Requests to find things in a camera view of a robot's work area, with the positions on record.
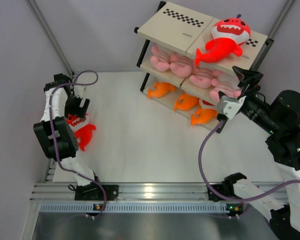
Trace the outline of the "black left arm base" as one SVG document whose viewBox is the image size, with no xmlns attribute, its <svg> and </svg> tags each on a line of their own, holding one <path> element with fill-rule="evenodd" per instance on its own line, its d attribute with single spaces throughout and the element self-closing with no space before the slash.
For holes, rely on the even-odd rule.
<svg viewBox="0 0 300 240">
<path fill-rule="evenodd" d="M 107 201 L 114 201 L 119 194 L 119 186 L 116 184 L 102 185 Z M 104 193 L 102 189 L 94 183 L 86 186 L 69 185 L 68 188 L 75 192 L 74 199 L 76 201 L 103 201 Z"/>
</svg>

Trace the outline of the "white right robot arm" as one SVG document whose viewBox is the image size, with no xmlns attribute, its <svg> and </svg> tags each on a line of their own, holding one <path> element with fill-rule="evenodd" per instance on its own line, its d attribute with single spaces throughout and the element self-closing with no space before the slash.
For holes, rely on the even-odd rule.
<svg viewBox="0 0 300 240">
<path fill-rule="evenodd" d="M 300 93 L 284 90 L 272 103 L 257 97 L 262 74 L 234 66 L 244 92 L 238 97 L 220 94 L 218 111 L 231 119 L 242 113 L 268 132 L 265 141 L 281 172 L 287 203 L 272 198 L 272 192 L 262 192 L 242 173 L 234 173 L 223 181 L 223 192 L 230 199 L 238 197 L 250 203 L 269 222 L 271 230 L 281 240 L 300 240 Z"/>
</svg>

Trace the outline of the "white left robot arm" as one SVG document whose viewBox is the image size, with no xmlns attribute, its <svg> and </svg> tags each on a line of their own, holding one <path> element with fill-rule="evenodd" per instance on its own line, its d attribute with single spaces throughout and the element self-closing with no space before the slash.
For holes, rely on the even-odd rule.
<svg viewBox="0 0 300 240">
<path fill-rule="evenodd" d="M 61 170 L 74 175 L 77 187 L 71 190 L 97 200 L 103 194 L 103 187 L 78 154 L 85 151 L 97 128 L 88 114 L 87 84 L 81 83 L 79 88 L 77 85 L 77 81 L 63 73 L 54 75 L 53 81 L 44 86 L 43 116 L 33 130 L 45 156 L 57 162 Z"/>
</svg>

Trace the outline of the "pink striped plush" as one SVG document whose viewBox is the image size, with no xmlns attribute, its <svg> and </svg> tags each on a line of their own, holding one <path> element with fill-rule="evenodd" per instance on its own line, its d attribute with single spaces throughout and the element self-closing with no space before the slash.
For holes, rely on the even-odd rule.
<svg viewBox="0 0 300 240">
<path fill-rule="evenodd" d="M 211 81 L 214 88 L 210 91 L 209 97 L 216 103 L 220 100 L 219 92 L 223 92 L 228 97 L 237 98 L 242 92 L 242 89 L 238 87 L 239 83 L 240 80 L 236 76 L 221 73 Z"/>
<path fill-rule="evenodd" d="M 170 69 L 179 78 L 187 78 L 196 72 L 195 61 L 177 52 L 170 56 Z"/>
<path fill-rule="evenodd" d="M 150 63 L 152 67 L 159 72 L 166 72 L 170 69 L 172 56 L 176 54 L 175 51 L 167 48 L 160 48 L 156 44 L 152 46 L 151 53 Z"/>
<path fill-rule="evenodd" d="M 212 80 L 221 73 L 222 71 L 217 69 L 194 67 L 189 81 L 199 88 L 208 89 L 212 85 Z"/>
</svg>

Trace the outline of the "red shark plush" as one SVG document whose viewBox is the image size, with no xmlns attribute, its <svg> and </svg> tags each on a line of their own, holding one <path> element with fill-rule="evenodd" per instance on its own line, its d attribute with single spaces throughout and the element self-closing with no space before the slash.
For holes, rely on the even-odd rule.
<svg viewBox="0 0 300 240">
<path fill-rule="evenodd" d="M 210 30 L 211 40 L 205 44 L 206 52 L 199 48 L 195 51 L 194 64 L 218 63 L 230 54 L 240 57 L 243 54 L 241 45 L 251 37 L 250 26 L 241 19 L 241 14 L 236 17 L 225 18 L 213 25 Z"/>
<path fill-rule="evenodd" d="M 97 129 L 96 126 L 90 123 L 88 113 L 85 114 L 84 118 L 68 114 L 66 121 L 77 138 L 80 150 L 84 152 L 93 137 L 93 131 Z"/>
</svg>

